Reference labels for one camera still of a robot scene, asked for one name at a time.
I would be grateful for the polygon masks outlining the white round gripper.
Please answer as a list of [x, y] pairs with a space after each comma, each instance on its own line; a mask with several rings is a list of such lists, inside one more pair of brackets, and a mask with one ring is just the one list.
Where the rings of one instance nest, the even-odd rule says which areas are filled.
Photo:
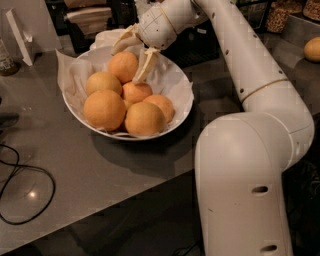
[[193, 0], [164, 0], [151, 6], [138, 23], [121, 33], [112, 45], [111, 54], [141, 45], [142, 41], [150, 47], [140, 51], [138, 69], [132, 79], [134, 84], [142, 83], [157, 64], [159, 50], [167, 49], [182, 31], [201, 21], [202, 10]]

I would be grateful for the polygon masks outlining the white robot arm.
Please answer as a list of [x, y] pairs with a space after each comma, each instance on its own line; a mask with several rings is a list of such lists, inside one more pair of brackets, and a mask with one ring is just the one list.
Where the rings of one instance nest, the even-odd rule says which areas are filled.
[[206, 256], [293, 256], [282, 174], [309, 150], [314, 121], [304, 101], [231, 0], [166, 0], [143, 13], [113, 45], [118, 53], [144, 43], [155, 54], [184, 29], [211, 22], [240, 113], [221, 116], [201, 132], [195, 180]]

